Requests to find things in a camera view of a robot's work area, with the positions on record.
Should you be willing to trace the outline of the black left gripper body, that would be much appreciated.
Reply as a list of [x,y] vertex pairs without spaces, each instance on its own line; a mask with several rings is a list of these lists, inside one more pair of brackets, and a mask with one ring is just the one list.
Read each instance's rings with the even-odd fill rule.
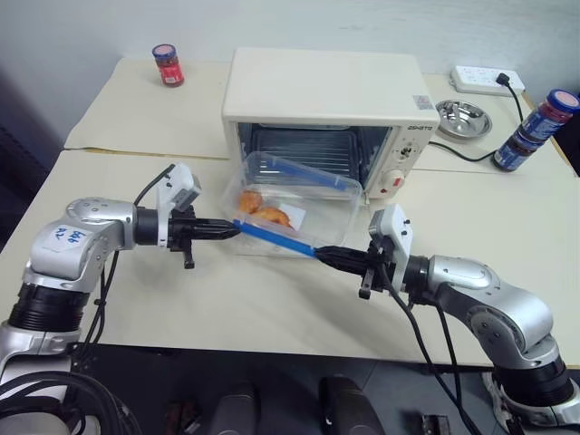
[[169,216],[167,248],[170,252],[183,255],[185,269],[193,269],[192,239],[197,221],[195,210],[188,206],[184,211],[173,209]]

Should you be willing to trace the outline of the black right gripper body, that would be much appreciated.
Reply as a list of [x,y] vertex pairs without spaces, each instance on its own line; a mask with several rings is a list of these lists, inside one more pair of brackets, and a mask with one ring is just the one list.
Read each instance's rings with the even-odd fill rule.
[[372,241],[367,249],[365,273],[359,289],[359,297],[364,300],[371,298],[372,291],[389,294],[393,291],[389,278],[389,267],[392,262],[394,244],[390,237],[383,237],[379,242]]

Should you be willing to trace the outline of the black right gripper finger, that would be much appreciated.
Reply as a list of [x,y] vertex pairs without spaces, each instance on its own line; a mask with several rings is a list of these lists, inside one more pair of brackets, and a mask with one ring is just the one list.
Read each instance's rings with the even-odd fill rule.
[[344,246],[322,246],[315,250],[315,257],[328,265],[364,264],[367,252]]
[[364,276],[367,271],[367,264],[364,259],[343,256],[319,256],[318,259],[331,268],[352,275]]

